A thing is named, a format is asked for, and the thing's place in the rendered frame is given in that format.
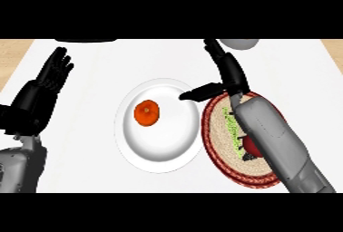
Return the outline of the white round plate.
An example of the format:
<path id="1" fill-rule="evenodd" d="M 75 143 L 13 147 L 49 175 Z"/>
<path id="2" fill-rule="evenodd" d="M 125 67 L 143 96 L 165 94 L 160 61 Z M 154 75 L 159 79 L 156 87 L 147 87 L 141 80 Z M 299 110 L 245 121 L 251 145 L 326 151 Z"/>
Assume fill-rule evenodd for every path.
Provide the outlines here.
<path id="1" fill-rule="evenodd" d="M 191 86 L 175 79 L 154 79 L 141 83 L 126 95 L 116 117 L 119 150 L 132 165 L 153 173 L 183 168 L 203 147 L 200 135 L 202 107 L 183 101 L 181 94 Z M 152 126 L 135 119 L 140 103 L 157 103 L 160 117 Z"/>

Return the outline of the orange squash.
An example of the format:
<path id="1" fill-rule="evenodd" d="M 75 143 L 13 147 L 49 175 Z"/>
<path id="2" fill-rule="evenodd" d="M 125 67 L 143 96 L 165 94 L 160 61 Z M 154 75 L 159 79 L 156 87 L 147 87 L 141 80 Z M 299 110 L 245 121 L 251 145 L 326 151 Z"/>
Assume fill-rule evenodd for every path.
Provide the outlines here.
<path id="1" fill-rule="evenodd" d="M 160 119 L 160 107 L 156 101 L 146 100 L 135 108 L 135 119 L 140 125 L 152 126 Z"/>

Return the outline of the woven placemat with red rim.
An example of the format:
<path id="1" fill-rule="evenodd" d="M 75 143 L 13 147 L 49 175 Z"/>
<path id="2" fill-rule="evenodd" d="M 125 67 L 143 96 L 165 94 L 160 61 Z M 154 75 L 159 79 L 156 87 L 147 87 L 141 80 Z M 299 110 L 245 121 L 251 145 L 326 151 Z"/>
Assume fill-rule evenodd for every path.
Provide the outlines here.
<path id="1" fill-rule="evenodd" d="M 230 180 L 252 189 L 267 189 L 280 184 L 264 155 L 239 125 L 227 92 L 208 103 L 202 134 L 208 155 Z"/>

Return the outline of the dark flat object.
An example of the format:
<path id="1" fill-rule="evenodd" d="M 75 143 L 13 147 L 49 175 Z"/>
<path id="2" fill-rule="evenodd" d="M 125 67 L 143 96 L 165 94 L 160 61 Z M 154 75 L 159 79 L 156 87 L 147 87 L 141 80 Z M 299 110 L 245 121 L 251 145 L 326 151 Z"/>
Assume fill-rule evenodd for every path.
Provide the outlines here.
<path id="1" fill-rule="evenodd" d="M 115 42 L 118 39 L 55 39 L 58 42 L 64 43 L 107 43 Z"/>

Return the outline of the grey rounded object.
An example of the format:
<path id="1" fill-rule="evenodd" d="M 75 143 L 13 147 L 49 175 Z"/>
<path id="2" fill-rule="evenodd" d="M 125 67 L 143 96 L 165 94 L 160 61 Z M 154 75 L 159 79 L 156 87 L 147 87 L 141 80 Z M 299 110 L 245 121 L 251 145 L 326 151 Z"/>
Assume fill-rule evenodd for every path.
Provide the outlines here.
<path id="1" fill-rule="evenodd" d="M 249 50 L 258 43 L 258 39 L 221 39 L 221 42 L 233 49 Z"/>

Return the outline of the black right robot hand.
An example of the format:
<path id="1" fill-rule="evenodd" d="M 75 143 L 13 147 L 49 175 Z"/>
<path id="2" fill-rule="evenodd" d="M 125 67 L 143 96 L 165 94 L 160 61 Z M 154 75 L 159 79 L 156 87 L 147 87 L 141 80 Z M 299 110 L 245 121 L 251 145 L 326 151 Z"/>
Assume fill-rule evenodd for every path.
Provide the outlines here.
<path id="1" fill-rule="evenodd" d="M 220 68 L 222 82 L 212 82 L 186 92 L 180 96 L 180 99 L 183 101 L 191 100 L 196 102 L 203 102 L 218 97 L 225 92 L 230 96 L 234 96 L 239 93 L 251 93 L 248 76 L 237 61 L 237 58 L 222 49 L 222 46 L 217 39 L 206 39 L 205 43 L 206 50 Z"/>

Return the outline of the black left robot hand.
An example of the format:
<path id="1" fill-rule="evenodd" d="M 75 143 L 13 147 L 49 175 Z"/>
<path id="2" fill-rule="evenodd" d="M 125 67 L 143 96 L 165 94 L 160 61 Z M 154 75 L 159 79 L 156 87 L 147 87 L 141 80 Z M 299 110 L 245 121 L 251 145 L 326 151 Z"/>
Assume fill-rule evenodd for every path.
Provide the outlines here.
<path id="1" fill-rule="evenodd" d="M 35 80 L 21 88 L 10 106 L 0 104 L 0 130 L 7 135 L 39 135 L 51 122 L 58 94 L 75 64 L 67 49 L 58 47 Z"/>

